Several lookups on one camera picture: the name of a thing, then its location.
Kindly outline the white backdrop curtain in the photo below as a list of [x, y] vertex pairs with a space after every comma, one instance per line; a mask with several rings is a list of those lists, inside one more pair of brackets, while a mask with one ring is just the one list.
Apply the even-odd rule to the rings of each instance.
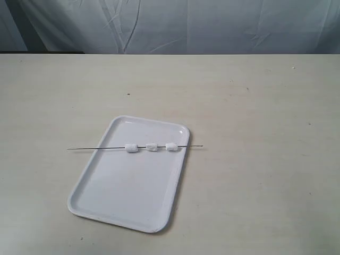
[[339, 1], [1, 1], [1, 51], [337, 54]]

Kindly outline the white marshmallow piece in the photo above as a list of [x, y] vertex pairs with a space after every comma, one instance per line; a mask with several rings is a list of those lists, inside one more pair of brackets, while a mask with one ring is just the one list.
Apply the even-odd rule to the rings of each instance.
[[171, 142], [171, 143], [166, 143], [165, 144], [165, 149], [167, 151], [177, 151], [178, 150], [178, 145]]
[[124, 150], [129, 153], [134, 153], [139, 151], [139, 146], [135, 143], [125, 144]]
[[148, 151], [157, 151], [158, 150], [158, 144], [157, 143], [148, 143], [148, 144], [146, 144], [146, 149]]

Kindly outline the thin metal skewer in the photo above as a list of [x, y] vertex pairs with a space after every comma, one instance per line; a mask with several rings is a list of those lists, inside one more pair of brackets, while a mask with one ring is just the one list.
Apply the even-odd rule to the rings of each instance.
[[[198, 144], [195, 144], [195, 145], [178, 145], [178, 150], [180, 148], [187, 148], [187, 147], [202, 148], [203, 145], [198, 145]], [[95, 148], [95, 147], [88, 147], [88, 148], [67, 148], [68, 151], [71, 151], [71, 150], [119, 150], [119, 149], [124, 150], [124, 146], [122, 146], [122, 147], [97, 147], [97, 148]], [[146, 145], [145, 146], [139, 146], [139, 149], [146, 149]], [[163, 145], [163, 146], [158, 145], [158, 149], [165, 149], [165, 145]]]

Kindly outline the white rectangular plastic tray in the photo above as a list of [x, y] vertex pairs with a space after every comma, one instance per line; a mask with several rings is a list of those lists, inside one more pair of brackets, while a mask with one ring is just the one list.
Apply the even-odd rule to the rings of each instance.
[[[112, 120], [98, 147], [187, 145], [189, 139], [190, 131], [184, 125], [119, 116]], [[67, 207], [80, 217], [146, 233], [159, 232], [168, 224], [185, 156], [186, 148], [139, 149], [134, 153], [95, 150]]]

